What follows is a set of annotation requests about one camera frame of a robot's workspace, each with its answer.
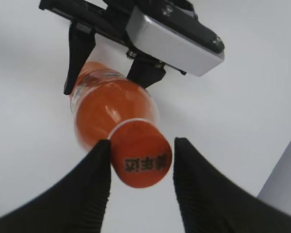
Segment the white wall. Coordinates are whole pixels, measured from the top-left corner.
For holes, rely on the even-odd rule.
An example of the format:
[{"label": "white wall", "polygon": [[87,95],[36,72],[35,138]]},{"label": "white wall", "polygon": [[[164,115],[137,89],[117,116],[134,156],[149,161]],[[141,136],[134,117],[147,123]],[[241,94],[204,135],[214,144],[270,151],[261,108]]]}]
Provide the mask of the white wall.
[{"label": "white wall", "polygon": [[[193,2],[201,22],[225,42],[226,61],[202,78],[168,69],[149,88],[160,128],[171,144],[188,137],[257,195],[291,140],[291,0]],[[52,186],[84,156],[63,95],[69,23],[38,4],[0,1],[0,216]],[[125,51],[98,36],[91,59],[127,74]],[[183,232],[172,170],[143,190],[113,174],[103,230],[118,229]]]},{"label": "white wall", "polygon": [[291,215],[291,142],[258,198]]}]

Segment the bottle label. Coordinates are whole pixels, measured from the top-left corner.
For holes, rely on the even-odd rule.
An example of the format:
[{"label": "bottle label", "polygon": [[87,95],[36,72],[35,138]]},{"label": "bottle label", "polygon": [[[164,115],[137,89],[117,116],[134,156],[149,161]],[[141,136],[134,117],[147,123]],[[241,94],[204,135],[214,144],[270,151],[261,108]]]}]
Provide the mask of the bottle label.
[{"label": "bottle label", "polygon": [[86,83],[82,83],[80,86],[77,87],[76,91],[73,93],[73,95],[71,97],[71,104],[70,104],[72,114],[75,113],[76,104],[77,104],[78,100],[80,99],[80,94],[82,93],[83,89],[86,86],[87,86]]}]

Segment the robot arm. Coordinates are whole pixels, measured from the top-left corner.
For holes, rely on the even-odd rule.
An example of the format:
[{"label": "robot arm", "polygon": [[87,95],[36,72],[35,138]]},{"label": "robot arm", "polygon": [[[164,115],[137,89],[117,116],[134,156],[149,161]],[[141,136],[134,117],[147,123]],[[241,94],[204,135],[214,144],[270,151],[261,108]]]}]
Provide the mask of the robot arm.
[{"label": "robot arm", "polygon": [[40,9],[71,21],[70,61],[64,93],[69,95],[94,49],[98,33],[128,48],[134,59],[128,79],[146,88],[160,81],[168,65],[202,76],[224,60],[224,44],[203,26],[186,0],[105,0],[102,9],[84,0],[41,0]]}]

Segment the gray surface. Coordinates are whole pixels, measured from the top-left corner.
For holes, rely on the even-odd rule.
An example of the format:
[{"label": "gray surface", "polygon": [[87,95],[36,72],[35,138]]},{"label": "gray surface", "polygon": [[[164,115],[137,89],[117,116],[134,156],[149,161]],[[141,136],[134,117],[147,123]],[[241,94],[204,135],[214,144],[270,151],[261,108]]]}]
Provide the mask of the gray surface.
[{"label": "gray surface", "polygon": [[145,16],[137,7],[126,31],[139,50],[198,77],[224,61],[224,52],[215,54],[201,47]]},{"label": "gray surface", "polygon": [[291,215],[291,142],[258,198]]}]

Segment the bottle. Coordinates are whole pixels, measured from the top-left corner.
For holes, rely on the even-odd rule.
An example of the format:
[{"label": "bottle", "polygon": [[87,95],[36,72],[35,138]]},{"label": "bottle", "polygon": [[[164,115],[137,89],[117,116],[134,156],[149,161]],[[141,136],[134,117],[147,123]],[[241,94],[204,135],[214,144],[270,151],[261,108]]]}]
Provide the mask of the bottle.
[{"label": "bottle", "polygon": [[98,62],[87,62],[70,95],[79,144],[89,151],[111,141],[111,162],[119,178],[149,187],[168,172],[171,147],[156,128],[158,109],[145,89]]}]

